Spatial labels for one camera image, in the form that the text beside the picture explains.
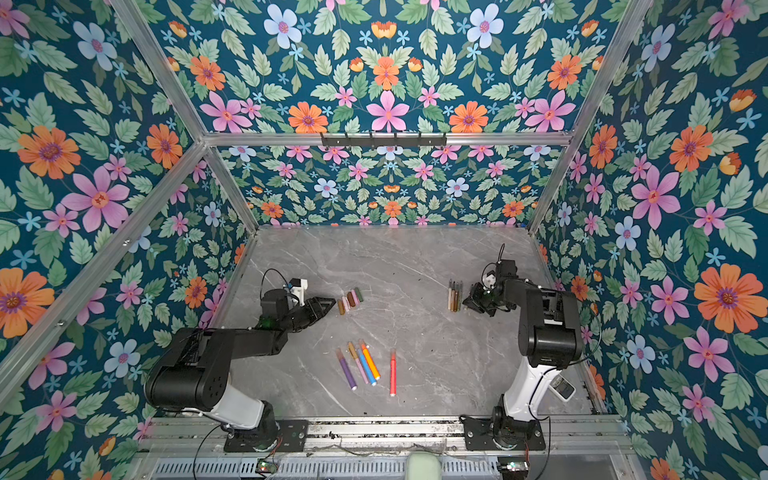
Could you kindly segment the black hook rail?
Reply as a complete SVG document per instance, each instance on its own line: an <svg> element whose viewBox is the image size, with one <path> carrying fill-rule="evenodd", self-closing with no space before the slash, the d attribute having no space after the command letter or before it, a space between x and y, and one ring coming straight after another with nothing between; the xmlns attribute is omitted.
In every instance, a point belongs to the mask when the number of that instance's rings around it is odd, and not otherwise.
<svg viewBox="0 0 768 480"><path fill-rule="evenodd" d="M392 134L321 134L324 147L361 147L378 148L381 146L399 146L403 148L443 147L448 145L445 134L392 133Z"/></svg>

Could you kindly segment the blue highlighter pen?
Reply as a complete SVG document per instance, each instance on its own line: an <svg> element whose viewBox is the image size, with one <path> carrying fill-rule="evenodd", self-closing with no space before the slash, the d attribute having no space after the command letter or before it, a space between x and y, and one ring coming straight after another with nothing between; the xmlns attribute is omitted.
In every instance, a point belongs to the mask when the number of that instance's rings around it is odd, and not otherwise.
<svg viewBox="0 0 768 480"><path fill-rule="evenodd" d="M373 372L372 372L372 370L370 369L370 366L369 366L369 364L368 364L368 361L367 361L367 359L366 359L366 357L365 357L365 354L364 354L363 352L361 352L361 353L358 355L358 360L359 360L359 362L360 362L360 365L361 365L361 368L362 368L362 371L363 371L363 375L364 375L365 381L366 381L366 382L367 382L369 385L375 385L375 384L377 383L377 381L376 381L376 378L375 378L375 376L373 375Z"/></svg>

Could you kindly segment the purple highlighter pen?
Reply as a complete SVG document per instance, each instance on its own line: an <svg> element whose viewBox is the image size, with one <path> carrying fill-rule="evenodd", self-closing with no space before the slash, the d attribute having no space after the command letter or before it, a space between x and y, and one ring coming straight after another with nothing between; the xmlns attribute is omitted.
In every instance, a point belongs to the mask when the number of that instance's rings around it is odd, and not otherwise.
<svg viewBox="0 0 768 480"><path fill-rule="evenodd" d="M340 349L337 349L336 356L350 389L355 391L358 388L358 385L343 352Z"/></svg>

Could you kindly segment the white remote control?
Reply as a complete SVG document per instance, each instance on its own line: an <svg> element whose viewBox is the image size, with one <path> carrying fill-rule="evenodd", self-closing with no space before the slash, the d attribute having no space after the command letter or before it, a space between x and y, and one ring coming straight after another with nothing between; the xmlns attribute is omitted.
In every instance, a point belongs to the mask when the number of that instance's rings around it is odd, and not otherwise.
<svg viewBox="0 0 768 480"><path fill-rule="evenodd" d="M557 374L548 388L563 402L569 402L576 393L574 385L562 374Z"/></svg>

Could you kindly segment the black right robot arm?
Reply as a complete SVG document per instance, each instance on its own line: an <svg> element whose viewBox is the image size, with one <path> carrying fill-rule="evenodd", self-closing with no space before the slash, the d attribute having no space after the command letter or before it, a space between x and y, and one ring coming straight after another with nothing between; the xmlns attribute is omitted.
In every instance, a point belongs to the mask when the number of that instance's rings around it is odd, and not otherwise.
<svg viewBox="0 0 768 480"><path fill-rule="evenodd" d="M541 286L518 274L513 260L488 264L462 304L490 317L519 314L517 342L522 361L511 386L491 415L490 434L502 449L530 443L541 418L546 390L562 371L580 361L578 300L572 293Z"/></svg>

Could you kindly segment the pale green rounded object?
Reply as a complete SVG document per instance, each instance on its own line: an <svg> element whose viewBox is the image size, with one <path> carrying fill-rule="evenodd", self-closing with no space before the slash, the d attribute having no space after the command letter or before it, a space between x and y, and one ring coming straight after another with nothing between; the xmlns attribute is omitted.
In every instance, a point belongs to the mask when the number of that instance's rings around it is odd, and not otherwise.
<svg viewBox="0 0 768 480"><path fill-rule="evenodd" d="M405 461L405 480L441 480L440 458L429 452L418 451L408 455Z"/></svg>

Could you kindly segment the brown pen body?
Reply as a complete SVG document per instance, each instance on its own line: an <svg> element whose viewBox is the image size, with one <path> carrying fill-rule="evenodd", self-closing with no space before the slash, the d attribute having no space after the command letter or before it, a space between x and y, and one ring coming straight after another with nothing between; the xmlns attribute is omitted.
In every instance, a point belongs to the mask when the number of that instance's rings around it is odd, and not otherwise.
<svg viewBox="0 0 768 480"><path fill-rule="evenodd" d="M460 310L461 303L461 285L457 281L453 281L451 285L451 311L458 312Z"/></svg>

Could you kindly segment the orange highlighter pen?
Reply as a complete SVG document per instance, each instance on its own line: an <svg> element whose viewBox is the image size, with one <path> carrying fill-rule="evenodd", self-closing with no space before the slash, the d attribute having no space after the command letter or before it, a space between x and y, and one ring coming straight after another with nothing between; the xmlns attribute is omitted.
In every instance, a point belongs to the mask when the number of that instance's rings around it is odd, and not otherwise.
<svg viewBox="0 0 768 480"><path fill-rule="evenodd" d="M381 378L381 375L378 371L378 368L373 360L373 357L371 356L369 347L367 343L364 340L360 341L361 351L363 353L363 357L365 359L366 365L368 366L368 369L372 375L373 382L378 382Z"/></svg>

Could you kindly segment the red highlighter pen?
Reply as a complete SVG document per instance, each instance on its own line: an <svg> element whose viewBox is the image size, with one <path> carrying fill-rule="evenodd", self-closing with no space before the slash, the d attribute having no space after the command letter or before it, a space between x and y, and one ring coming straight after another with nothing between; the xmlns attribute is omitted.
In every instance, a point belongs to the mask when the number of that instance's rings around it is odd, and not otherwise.
<svg viewBox="0 0 768 480"><path fill-rule="evenodd" d="M390 352L390 379L389 379L389 395L395 397L397 395L397 354L396 350L392 349Z"/></svg>

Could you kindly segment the pink pen gold cap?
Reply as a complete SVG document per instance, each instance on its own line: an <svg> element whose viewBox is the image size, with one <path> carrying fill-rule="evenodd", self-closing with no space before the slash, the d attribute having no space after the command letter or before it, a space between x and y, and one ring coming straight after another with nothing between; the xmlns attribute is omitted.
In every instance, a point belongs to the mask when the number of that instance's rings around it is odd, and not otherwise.
<svg viewBox="0 0 768 480"><path fill-rule="evenodd" d="M366 374L365 368L364 368L364 366L362 364L362 361L361 361L361 359L359 357L359 354L357 353L357 349L356 349L355 345L352 342L348 342L347 343L347 349L348 349L348 351L350 353L350 356L352 357L353 361L355 362L355 365L357 366L357 368L359 370L359 373L361 375L361 378L362 378L363 382L365 384L369 385L370 381L368 379L368 375Z"/></svg>

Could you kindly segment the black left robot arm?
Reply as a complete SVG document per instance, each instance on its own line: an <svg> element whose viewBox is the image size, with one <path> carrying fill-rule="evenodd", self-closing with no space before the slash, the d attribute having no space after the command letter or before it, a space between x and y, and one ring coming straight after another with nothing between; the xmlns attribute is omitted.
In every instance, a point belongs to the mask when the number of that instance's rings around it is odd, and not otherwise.
<svg viewBox="0 0 768 480"><path fill-rule="evenodd" d="M329 297L308 297L302 286L260 295L261 316L249 328L183 328L154 365L144 386L148 403L170 413L199 414L227 433L224 450L266 452L285 440L273 406L230 382L232 362L278 355L291 334L327 316Z"/></svg>

